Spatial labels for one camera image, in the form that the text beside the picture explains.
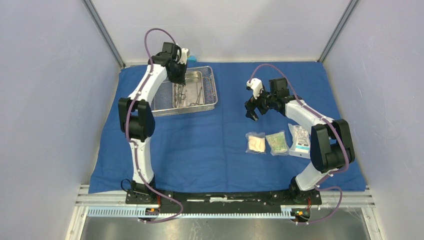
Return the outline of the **wire mesh steel basket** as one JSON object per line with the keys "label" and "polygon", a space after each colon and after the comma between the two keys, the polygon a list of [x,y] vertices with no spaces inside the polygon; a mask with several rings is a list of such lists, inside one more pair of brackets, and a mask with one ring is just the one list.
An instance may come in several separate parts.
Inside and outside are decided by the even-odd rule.
{"label": "wire mesh steel basket", "polygon": [[210,111],[218,102],[218,93],[211,66],[188,68],[185,84],[165,80],[152,102],[154,117]]}

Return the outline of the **beige gauze packet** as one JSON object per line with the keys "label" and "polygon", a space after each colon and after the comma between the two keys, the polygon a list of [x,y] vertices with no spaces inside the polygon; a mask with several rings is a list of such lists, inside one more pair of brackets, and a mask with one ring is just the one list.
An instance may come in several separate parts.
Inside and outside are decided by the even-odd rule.
{"label": "beige gauze packet", "polygon": [[248,132],[246,135],[247,148],[249,154],[266,154],[266,135],[264,132]]}

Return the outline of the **green printed packet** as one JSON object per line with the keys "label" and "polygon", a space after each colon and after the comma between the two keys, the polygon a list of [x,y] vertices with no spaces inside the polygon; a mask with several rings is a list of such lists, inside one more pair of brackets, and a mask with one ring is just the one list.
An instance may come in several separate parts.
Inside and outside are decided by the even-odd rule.
{"label": "green printed packet", "polygon": [[289,147],[287,145],[286,135],[283,130],[277,133],[266,135],[265,139],[271,148],[271,155],[286,156],[289,154]]}

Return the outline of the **white blue box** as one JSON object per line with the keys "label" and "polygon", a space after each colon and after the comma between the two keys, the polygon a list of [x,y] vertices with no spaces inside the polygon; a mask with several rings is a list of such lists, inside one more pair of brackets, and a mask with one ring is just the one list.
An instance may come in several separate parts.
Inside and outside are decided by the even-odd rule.
{"label": "white blue box", "polygon": [[292,136],[292,145],[289,149],[289,155],[310,159],[310,134],[300,125],[288,124],[290,134]]}

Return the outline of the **blue surgical drape cloth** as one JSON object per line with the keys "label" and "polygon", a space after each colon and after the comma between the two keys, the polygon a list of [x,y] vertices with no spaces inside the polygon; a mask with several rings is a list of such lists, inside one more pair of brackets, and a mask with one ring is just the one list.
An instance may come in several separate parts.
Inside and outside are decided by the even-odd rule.
{"label": "blue surgical drape cloth", "polygon": [[[260,63],[190,62],[210,66],[218,102],[213,110],[155,117],[150,155],[159,189],[184,192],[260,192],[287,189],[291,179],[304,170],[309,159],[245,152],[249,132],[273,134],[285,131],[292,144],[288,124],[295,124],[270,110],[258,121],[245,117],[244,103],[251,92],[246,82]],[[322,115],[341,119],[328,75],[320,62],[273,62],[293,85],[297,95]],[[132,179],[129,143],[119,126],[118,100],[127,97],[146,72],[146,66],[121,70],[113,104],[102,130],[97,163],[90,177],[89,194],[121,190],[121,181]],[[348,171],[327,179],[322,188],[338,186],[344,192],[366,189],[366,181],[355,161]]]}

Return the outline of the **steel surgical scissors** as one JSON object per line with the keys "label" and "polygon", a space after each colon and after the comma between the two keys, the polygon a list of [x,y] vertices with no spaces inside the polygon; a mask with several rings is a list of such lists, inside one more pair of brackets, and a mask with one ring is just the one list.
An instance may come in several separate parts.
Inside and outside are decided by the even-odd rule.
{"label": "steel surgical scissors", "polygon": [[185,98],[186,98],[185,85],[175,84],[174,85],[174,107],[175,108],[183,107]]}

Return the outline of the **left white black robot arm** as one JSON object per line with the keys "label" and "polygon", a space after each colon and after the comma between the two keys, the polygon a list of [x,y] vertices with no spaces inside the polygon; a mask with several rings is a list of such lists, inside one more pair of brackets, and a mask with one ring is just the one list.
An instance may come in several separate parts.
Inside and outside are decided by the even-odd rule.
{"label": "left white black robot arm", "polygon": [[158,196],[150,153],[156,127],[151,102],[163,81],[185,83],[189,55],[189,49],[164,42],[162,50],[149,58],[146,72],[134,91],[118,100],[119,126],[129,143],[133,163],[127,192],[130,200],[151,204]]}

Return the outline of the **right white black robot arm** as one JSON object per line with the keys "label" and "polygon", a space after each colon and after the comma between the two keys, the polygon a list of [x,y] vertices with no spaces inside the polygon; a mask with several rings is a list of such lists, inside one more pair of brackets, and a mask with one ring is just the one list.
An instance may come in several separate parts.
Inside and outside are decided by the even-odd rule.
{"label": "right white black robot arm", "polygon": [[311,108],[294,90],[289,90],[291,84],[285,77],[271,79],[269,86],[270,90],[266,90],[258,78],[247,81],[246,89],[252,91],[252,97],[244,104],[246,117],[257,121],[256,110],[261,115],[275,110],[308,132],[310,162],[284,190],[285,199],[302,204],[316,196],[322,182],[347,171],[355,160],[350,127],[344,119],[335,120]]}

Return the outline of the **white blue wedge block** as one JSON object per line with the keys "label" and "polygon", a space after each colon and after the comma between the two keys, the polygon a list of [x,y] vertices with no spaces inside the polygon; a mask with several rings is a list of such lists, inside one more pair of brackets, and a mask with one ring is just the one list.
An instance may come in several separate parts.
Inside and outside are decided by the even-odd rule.
{"label": "white blue wedge block", "polygon": [[188,62],[196,63],[197,62],[197,58],[195,56],[193,56],[193,55],[190,55],[190,56],[187,57],[187,61]]}

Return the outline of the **stainless steel instrument tray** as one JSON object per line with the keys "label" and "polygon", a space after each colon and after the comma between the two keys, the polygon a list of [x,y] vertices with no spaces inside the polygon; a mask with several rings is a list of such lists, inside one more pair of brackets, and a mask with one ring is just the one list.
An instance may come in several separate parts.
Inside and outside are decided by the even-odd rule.
{"label": "stainless steel instrument tray", "polygon": [[186,108],[205,103],[203,75],[200,71],[188,71],[185,84],[172,84],[172,107]]}

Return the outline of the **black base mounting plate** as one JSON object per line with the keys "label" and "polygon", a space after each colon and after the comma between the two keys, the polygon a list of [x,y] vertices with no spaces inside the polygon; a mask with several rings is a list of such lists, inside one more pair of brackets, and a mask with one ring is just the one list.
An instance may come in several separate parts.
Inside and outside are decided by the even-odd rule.
{"label": "black base mounting plate", "polygon": [[125,203],[148,205],[148,213],[177,214],[267,214],[279,213],[280,206],[309,206],[322,204],[317,190],[293,193],[291,190],[259,192],[183,193],[164,191],[167,197],[148,190],[126,190]]}

